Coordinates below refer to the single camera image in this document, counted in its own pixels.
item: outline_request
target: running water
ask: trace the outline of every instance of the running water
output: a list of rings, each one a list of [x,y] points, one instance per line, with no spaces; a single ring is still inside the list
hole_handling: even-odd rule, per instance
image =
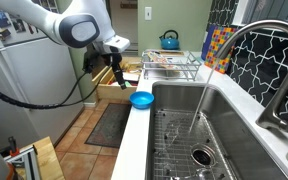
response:
[[[201,106],[202,101],[203,101],[203,99],[204,99],[206,89],[207,89],[207,87],[208,87],[208,85],[209,85],[209,83],[210,83],[210,80],[211,80],[211,77],[212,77],[213,72],[214,72],[214,70],[215,70],[215,67],[218,65],[219,62],[220,62],[220,59],[216,58],[215,64],[214,64],[213,67],[212,67],[211,73],[210,73],[210,75],[208,76],[208,79],[207,79],[207,81],[206,81],[205,87],[204,87],[204,89],[203,89],[201,99],[200,99],[200,101],[198,102],[198,105],[197,105],[197,108],[196,108],[196,111],[195,111],[195,114],[194,114],[194,117],[193,117],[193,120],[192,120],[192,124],[191,124],[190,129],[188,130],[188,133],[190,133],[191,130],[192,130],[192,128],[193,128],[193,125],[194,125],[195,120],[196,120],[196,116],[197,116],[197,114],[198,114],[199,111],[200,111],[200,106]]]

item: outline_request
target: faucet spout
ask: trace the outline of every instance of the faucet spout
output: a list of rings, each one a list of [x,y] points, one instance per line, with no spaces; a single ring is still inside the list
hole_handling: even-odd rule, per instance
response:
[[[245,27],[241,28],[237,32],[235,32],[227,41],[223,44],[221,49],[217,52],[215,57],[219,59],[226,58],[229,50],[233,43],[244,34],[260,29],[260,28],[273,28],[279,29],[288,34],[288,21],[281,21],[281,20],[262,20],[257,21],[251,24],[246,25]],[[284,78],[283,82],[281,83],[279,89],[268,103],[260,117],[257,119],[256,124],[263,128],[277,128],[288,132],[288,121],[282,120],[278,114],[280,106],[285,98],[285,95],[288,90],[288,73]]]

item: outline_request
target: blue bowl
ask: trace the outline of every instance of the blue bowl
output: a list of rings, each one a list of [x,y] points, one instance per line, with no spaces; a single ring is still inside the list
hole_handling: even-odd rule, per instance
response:
[[[153,94],[145,91],[137,91],[131,94],[130,101],[136,109],[147,109],[154,100]]]

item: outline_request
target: green wall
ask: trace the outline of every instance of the green wall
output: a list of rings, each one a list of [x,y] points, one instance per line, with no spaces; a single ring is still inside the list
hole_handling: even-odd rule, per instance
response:
[[[201,51],[211,0],[138,0],[139,54],[161,48],[159,37],[169,29],[179,34],[182,50]],[[144,19],[145,7],[152,7],[152,20]]]
[[[59,9],[59,12],[61,13],[65,11],[65,9],[70,5],[71,2],[72,0],[57,0],[56,3]],[[73,62],[75,74],[76,74],[76,77],[78,78],[84,73],[82,68],[83,68],[83,61],[84,61],[84,53],[87,51],[87,49],[86,48],[81,48],[81,49],[69,48],[69,51],[71,54],[71,59]],[[83,98],[86,97],[92,91],[94,87],[91,81],[92,81],[92,76],[87,74],[83,77],[83,79],[79,83],[79,88],[80,88],[81,95]],[[87,98],[84,101],[84,103],[94,103],[95,101],[96,101],[96,98],[95,98],[95,93],[94,93],[92,96]]]

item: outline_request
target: tile floor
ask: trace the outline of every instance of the tile floor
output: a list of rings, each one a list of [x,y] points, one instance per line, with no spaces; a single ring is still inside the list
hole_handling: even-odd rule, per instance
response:
[[[55,147],[66,180],[111,179],[118,149],[84,144],[109,103],[130,102],[103,99],[86,108]]]

